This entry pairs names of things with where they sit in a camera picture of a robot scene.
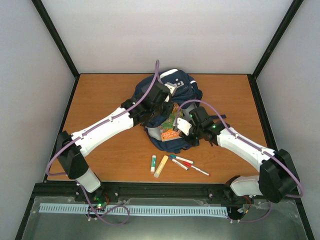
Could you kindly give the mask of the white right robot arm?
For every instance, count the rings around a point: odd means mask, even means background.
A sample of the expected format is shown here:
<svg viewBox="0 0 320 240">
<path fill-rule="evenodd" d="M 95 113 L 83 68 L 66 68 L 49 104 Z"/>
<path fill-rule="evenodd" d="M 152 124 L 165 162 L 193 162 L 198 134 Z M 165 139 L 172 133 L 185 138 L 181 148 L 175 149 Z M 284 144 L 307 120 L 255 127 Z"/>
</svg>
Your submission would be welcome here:
<svg viewBox="0 0 320 240">
<path fill-rule="evenodd" d="M 228 182 L 230 193 L 235 196 L 263 196 L 272 203 L 279 203 L 285 197 L 292 197 L 298 187 L 298 178 L 286 166 L 290 154 L 283 149 L 278 151 L 264 147 L 238 133 L 222 118 L 215 121 L 202 106 L 189 112 L 190 120 L 178 117 L 176 128 L 180 136 L 190 145 L 205 140 L 211 146 L 225 148 L 241 157 L 258 175 L 235 176 Z"/>
</svg>

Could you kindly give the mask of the navy blue backpack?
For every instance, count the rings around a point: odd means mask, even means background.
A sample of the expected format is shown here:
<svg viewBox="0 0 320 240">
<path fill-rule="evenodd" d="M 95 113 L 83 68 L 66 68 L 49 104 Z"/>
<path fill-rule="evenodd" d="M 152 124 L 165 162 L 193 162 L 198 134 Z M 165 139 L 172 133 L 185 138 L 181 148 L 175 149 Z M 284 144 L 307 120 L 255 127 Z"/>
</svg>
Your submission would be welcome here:
<svg viewBox="0 0 320 240">
<path fill-rule="evenodd" d="M 182 118 L 192 124 L 192 127 L 212 129 L 213 134 L 215 135 L 215 145 L 217 145 L 217 135 L 225 127 L 223 123 L 218 120 L 219 117 L 217 115 L 209 115 L 205 108 L 200 106 L 200 100 L 202 100 L 203 93 L 198 88 L 195 79 L 184 71 L 174 68 L 161 72 L 159 80 L 163 84 L 172 83 L 177 87 L 175 94 L 170 100 L 170 102 L 173 103 L 173 107 L 174 103 L 179 105 L 175 120 L 177 120 L 177 118 Z M 193 146 L 186 143 L 182 137 L 165 142 L 160 140 L 158 126 L 166 119 L 166 117 L 158 116 L 144 124 L 144 130 L 153 145 L 161 151 L 174 154 L 192 148 Z"/>
</svg>

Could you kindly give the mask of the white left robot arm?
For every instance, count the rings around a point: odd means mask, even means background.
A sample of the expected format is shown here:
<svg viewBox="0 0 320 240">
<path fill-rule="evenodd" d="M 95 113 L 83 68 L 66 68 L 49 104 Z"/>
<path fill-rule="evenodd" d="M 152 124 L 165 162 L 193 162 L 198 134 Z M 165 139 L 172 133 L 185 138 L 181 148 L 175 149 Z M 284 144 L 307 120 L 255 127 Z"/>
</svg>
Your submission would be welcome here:
<svg viewBox="0 0 320 240">
<path fill-rule="evenodd" d="M 156 82 L 149 91 L 127 99 L 114 112 L 95 124 L 72 134 L 66 131 L 60 133 L 57 138 L 56 159 L 68 178 L 83 186 L 92 201 L 101 200 L 104 188 L 85 157 L 125 130 L 145 125 L 158 116 L 168 117 L 173 110 L 172 97 L 175 91 L 176 87 L 171 83 Z"/>
</svg>

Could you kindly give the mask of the orange treehouse paperback book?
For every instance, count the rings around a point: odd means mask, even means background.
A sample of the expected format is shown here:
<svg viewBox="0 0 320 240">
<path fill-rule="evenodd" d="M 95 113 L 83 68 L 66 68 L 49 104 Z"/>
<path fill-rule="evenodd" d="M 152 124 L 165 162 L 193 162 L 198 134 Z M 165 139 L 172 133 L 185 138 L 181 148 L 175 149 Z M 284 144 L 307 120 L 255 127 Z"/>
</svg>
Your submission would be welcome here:
<svg viewBox="0 0 320 240">
<path fill-rule="evenodd" d="M 174 130 L 178 108 L 179 105 L 177 103 L 174 103 L 173 110 L 169 117 L 157 127 L 160 133 L 160 140 L 162 142 L 172 141 L 181 138 L 179 136 L 180 130 Z"/>
</svg>

